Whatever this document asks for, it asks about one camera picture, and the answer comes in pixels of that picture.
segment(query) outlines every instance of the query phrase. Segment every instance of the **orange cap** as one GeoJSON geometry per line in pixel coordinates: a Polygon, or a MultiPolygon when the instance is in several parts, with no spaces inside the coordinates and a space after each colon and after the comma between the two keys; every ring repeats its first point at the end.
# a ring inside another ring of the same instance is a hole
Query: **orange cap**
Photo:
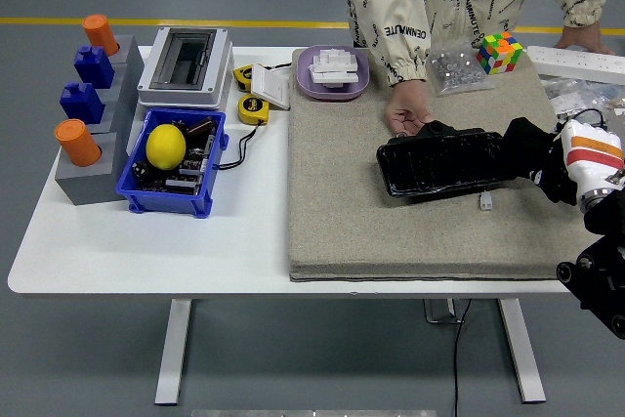
{"type": "Polygon", "coordinates": [[[107,56],[112,56],[119,51],[119,45],[115,41],[108,19],[101,14],[90,15],[82,22],[85,33],[92,46],[102,46],[107,56]]]}
{"type": "Polygon", "coordinates": [[[66,119],[55,129],[55,137],[76,166],[96,163],[102,151],[80,119],[66,119]]]}

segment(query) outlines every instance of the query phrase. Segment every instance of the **black wire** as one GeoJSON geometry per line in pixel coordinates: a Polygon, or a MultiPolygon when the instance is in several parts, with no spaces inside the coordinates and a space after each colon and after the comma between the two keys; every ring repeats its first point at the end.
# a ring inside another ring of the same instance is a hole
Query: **black wire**
{"type": "Polygon", "coordinates": [[[453,387],[454,387],[454,404],[453,415],[458,417],[458,341],[460,340],[460,331],[462,331],[462,325],[465,323],[465,316],[469,311],[472,300],[469,300],[465,312],[462,313],[460,318],[460,326],[458,326],[458,332],[456,332],[456,343],[453,346],[453,387]]]}
{"type": "Polygon", "coordinates": [[[594,111],[594,112],[596,112],[596,113],[598,113],[598,114],[599,114],[599,118],[601,119],[601,121],[600,121],[600,124],[599,124],[599,125],[602,127],[602,129],[604,129],[604,130],[605,130],[604,114],[603,114],[603,113],[602,113],[599,109],[596,109],[595,107],[589,107],[589,108],[587,108],[587,109],[582,109],[581,111],[579,111],[579,112],[577,112],[577,113],[573,114],[573,115],[572,115],[572,116],[570,116],[570,117],[567,117],[567,119],[565,120],[565,122],[564,122],[563,124],[559,124],[559,125],[558,125],[558,126],[559,126],[559,128],[560,128],[560,129],[559,129],[559,131],[562,131],[562,129],[564,128],[564,126],[566,125],[566,123],[567,123],[568,121],[570,121],[571,119],[575,119],[576,117],[578,117],[578,116],[580,116],[581,114],[583,114],[583,113],[585,113],[585,112],[588,112],[588,111],[594,111]]]}
{"type": "Polygon", "coordinates": [[[254,134],[256,134],[256,131],[258,131],[258,128],[263,124],[263,122],[264,121],[262,119],[259,119],[258,124],[254,128],[254,130],[252,130],[252,132],[250,132],[248,135],[241,137],[241,140],[238,141],[238,160],[231,163],[224,163],[223,165],[219,165],[220,170],[231,170],[232,168],[236,168],[238,165],[243,163],[243,160],[245,159],[245,150],[247,149],[247,143],[250,139],[254,137],[254,134]]]}
{"type": "Polygon", "coordinates": [[[291,63],[279,63],[278,65],[272,65],[272,66],[267,66],[265,67],[267,70],[271,70],[273,68],[282,68],[282,67],[288,67],[290,66],[291,63]]]}

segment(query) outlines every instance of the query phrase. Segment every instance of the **gray carpet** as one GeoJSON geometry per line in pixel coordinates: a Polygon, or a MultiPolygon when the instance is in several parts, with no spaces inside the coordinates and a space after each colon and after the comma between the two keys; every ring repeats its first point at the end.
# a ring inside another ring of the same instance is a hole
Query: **gray carpet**
{"type": "MultiPolygon", "coordinates": [[[[551,279],[560,261],[576,259],[597,239],[584,230],[578,208],[550,202],[528,180],[493,190],[492,211],[479,209],[478,194],[418,204],[387,195],[376,150],[391,137],[382,118],[390,89],[369,61],[369,86],[351,102],[314,100],[291,80],[294,280],[551,279]]],[[[492,90],[443,98],[431,91],[434,117],[502,135],[519,116],[553,128],[556,116],[526,55],[514,71],[491,79],[492,90]]]]}

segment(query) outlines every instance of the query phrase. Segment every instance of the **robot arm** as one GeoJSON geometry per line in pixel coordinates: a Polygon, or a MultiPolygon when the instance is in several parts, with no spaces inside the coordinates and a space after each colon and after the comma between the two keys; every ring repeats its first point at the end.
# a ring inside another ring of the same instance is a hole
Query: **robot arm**
{"type": "Polygon", "coordinates": [[[510,123],[502,146],[511,172],[537,184],[552,201],[578,205],[584,226],[603,237],[574,263],[557,267],[559,281],[612,333],[625,339],[625,191],[620,139],[567,121],[546,133],[525,118],[510,123]]]}
{"type": "Polygon", "coordinates": [[[584,225],[603,237],[575,263],[560,263],[560,282],[612,333],[625,339],[625,192],[620,139],[572,119],[561,133],[563,163],[577,183],[584,225]]]}

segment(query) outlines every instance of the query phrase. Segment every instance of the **power strip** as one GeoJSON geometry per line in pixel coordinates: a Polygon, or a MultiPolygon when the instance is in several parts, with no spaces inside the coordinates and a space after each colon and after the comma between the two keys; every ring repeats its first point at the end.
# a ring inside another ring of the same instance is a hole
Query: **power strip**
{"type": "Polygon", "coordinates": [[[528,46],[536,71],[545,75],[625,85],[625,58],[568,49],[528,46]]]}

